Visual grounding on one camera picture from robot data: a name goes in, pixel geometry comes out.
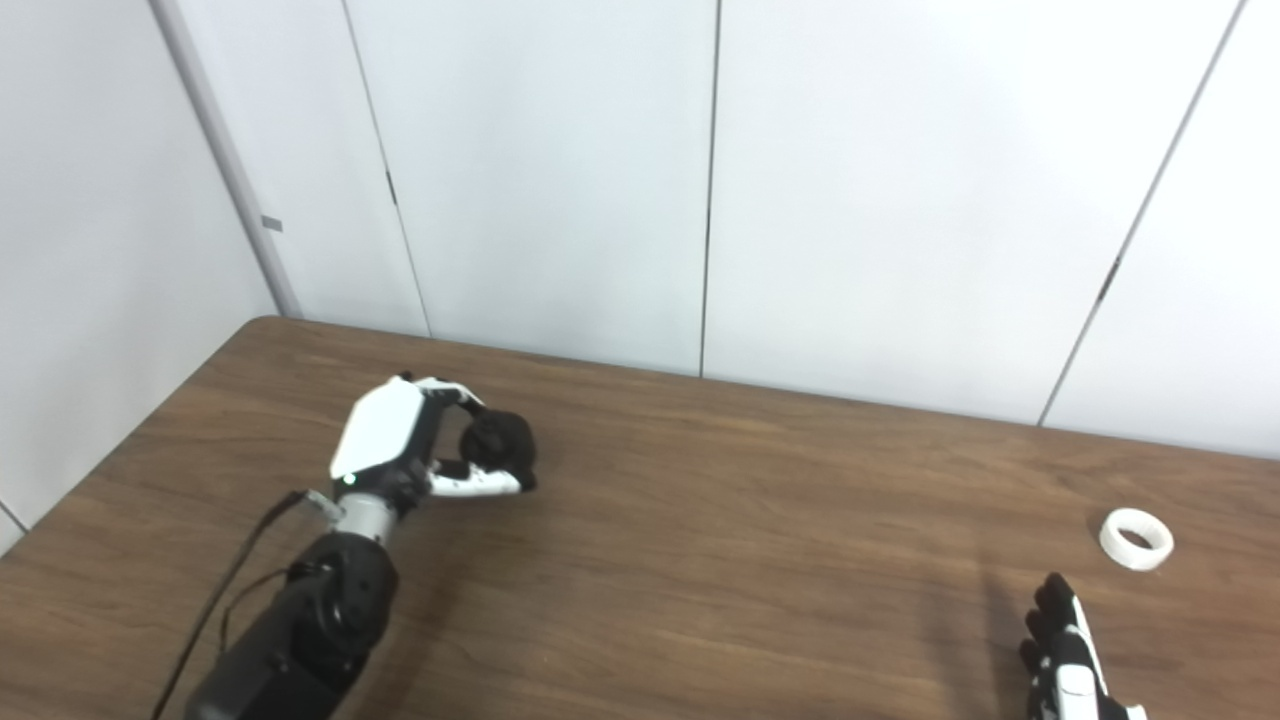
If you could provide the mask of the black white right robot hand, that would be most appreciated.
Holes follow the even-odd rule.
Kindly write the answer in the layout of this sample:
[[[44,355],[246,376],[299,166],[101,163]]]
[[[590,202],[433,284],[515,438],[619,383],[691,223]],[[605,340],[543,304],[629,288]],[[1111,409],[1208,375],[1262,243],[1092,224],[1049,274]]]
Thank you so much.
[[[1025,615],[1029,635],[1019,655],[1030,678],[1029,719],[1147,719],[1140,705],[1125,706],[1108,692],[1079,596],[1059,573],[1036,589]]]

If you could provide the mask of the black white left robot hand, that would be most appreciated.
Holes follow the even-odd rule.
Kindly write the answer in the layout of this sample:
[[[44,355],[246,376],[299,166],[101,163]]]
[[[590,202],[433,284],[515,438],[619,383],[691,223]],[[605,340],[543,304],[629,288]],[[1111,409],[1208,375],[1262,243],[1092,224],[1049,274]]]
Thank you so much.
[[[445,414],[458,409],[468,424],[458,457],[438,457]],[[426,497],[474,498],[536,489],[536,445],[524,416],[489,407],[470,388],[426,377],[394,375],[360,397],[330,462],[333,498],[366,495],[398,516]]]

